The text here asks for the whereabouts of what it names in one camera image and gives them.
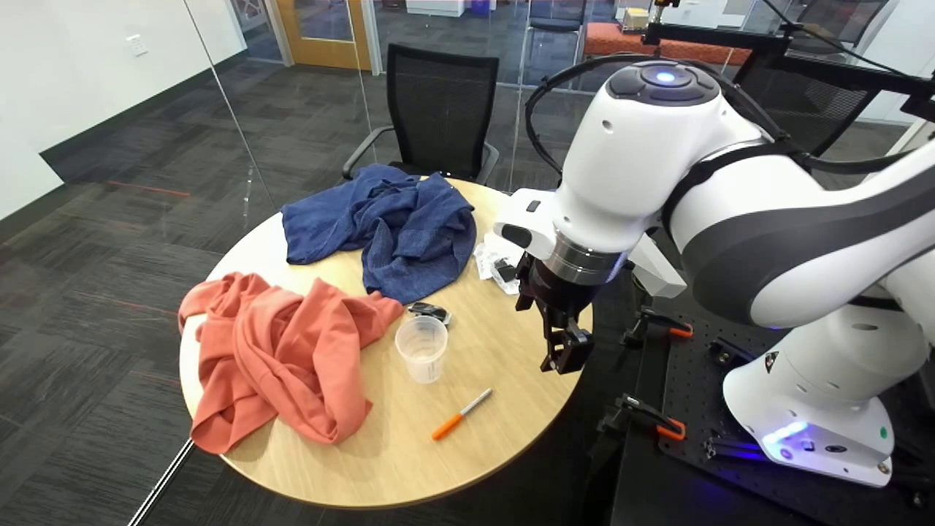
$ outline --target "round wooden table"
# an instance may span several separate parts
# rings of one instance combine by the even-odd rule
[[[453,187],[475,207],[475,235],[491,232],[506,195],[456,178]],[[292,293],[305,293],[320,277],[348,296],[365,296],[360,252],[289,266],[279,216],[246,235],[209,277],[227,273],[257,273]],[[376,346],[362,352],[362,388],[373,409],[348,441],[311,445],[282,420],[272,420],[222,460],[257,485],[292,501],[373,508],[459,491],[520,457],[563,409],[577,374],[541,372],[545,352],[541,315],[535,309],[517,312],[513,298],[475,277],[473,260],[453,286],[425,302],[453,312],[438,382],[409,381],[390,349],[393,327],[389,327]],[[200,320],[186,323],[178,356],[190,413],[200,400],[197,324]],[[444,441],[433,441],[433,429],[484,388],[492,388],[491,400]]]

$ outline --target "plastic cup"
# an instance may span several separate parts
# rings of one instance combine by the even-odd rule
[[[447,327],[433,315],[405,315],[393,334],[393,349],[415,382],[434,382],[444,369]]]

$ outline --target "door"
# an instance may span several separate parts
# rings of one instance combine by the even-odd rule
[[[294,64],[370,70],[370,0],[273,0]]]

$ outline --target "orange pen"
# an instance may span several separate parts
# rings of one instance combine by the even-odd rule
[[[473,399],[462,413],[449,416],[434,432],[433,441],[441,441],[447,432],[453,432],[478,404],[484,404],[492,396],[492,388]]]

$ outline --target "pink towel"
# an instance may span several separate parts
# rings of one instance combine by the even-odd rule
[[[193,441],[206,454],[227,454],[272,419],[317,445],[348,439],[370,409],[360,352],[400,320],[403,304],[383,296],[348,298],[324,282],[294,296],[259,274],[224,274],[183,296],[178,324],[200,312],[203,399]]]

